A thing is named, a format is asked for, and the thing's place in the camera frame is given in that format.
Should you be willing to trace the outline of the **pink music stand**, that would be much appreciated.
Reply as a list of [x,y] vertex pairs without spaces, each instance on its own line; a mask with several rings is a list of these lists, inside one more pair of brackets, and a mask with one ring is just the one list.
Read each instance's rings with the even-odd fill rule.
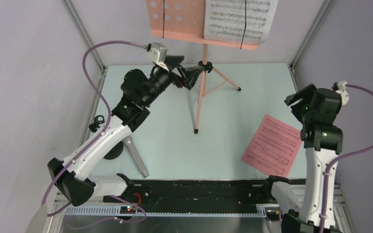
[[206,79],[208,73],[214,71],[229,83],[237,91],[241,88],[231,79],[214,68],[208,60],[208,47],[210,45],[230,47],[244,50],[255,50],[260,44],[239,44],[228,43],[204,38],[204,18],[206,0],[148,0],[146,1],[150,19],[151,34],[163,39],[172,39],[193,43],[200,43],[203,46],[202,64],[207,70],[202,73],[202,80],[199,92],[198,107],[195,119],[194,132],[199,131],[199,121],[202,100],[209,92],[206,90]]

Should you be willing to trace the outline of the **white sheet music page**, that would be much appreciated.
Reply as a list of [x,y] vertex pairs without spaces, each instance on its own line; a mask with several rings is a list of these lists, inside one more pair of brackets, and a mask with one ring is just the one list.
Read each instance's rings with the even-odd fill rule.
[[277,0],[207,0],[204,38],[262,44],[268,39],[278,3]]

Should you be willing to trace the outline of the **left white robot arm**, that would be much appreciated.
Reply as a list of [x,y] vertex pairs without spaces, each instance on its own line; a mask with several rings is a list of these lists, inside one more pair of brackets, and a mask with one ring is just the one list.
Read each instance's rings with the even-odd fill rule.
[[181,65],[183,56],[167,56],[162,65],[154,65],[149,77],[140,69],[128,71],[123,79],[123,96],[109,110],[99,131],[81,145],[75,153],[48,162],[48,169],[57,189],[73,206],[80,206],[99,196],[116,196],[129,202],[134,196],[132,181],[123,174],[92,176],[95,165],[118,143],[130,136],[148,117],[148,107],[171,84],[191,89],[205,70],[202,62],[194,67]]

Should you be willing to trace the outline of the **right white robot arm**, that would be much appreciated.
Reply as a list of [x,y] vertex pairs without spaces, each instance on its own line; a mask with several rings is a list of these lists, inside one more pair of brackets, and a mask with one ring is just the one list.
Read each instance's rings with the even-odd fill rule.
[[270,175],[263,198],[280,207],[280,230],[283,233],[336,233],[333,194],[336,159],[340,157],[343,132],[334,125],[341,108],[348,102],[346,82],[334,83],[331,89],[310,84],[284,100],[302,124],[307,164],[303,200],[295,195],[289,180]]

